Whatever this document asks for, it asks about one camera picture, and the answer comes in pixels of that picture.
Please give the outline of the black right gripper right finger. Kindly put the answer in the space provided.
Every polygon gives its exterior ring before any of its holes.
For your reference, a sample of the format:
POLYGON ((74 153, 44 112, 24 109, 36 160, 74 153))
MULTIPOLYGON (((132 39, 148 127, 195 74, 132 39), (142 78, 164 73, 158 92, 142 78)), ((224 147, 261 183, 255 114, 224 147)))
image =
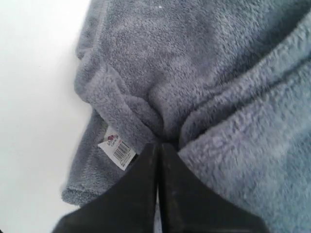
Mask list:
POLYGON ((158 156, 158 194, 164 233, 265 233, 264 221, 205 186, 162 144, 158 156))

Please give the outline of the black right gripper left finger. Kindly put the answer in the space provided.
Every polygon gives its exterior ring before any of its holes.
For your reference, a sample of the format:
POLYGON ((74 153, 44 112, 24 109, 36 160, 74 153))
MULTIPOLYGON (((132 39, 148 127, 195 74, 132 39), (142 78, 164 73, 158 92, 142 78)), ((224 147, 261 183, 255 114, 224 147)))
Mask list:
POLYGON ((101 196, 62 217, 55 233, 152 233, 157 148, 148 144, 127 173, 101 196))

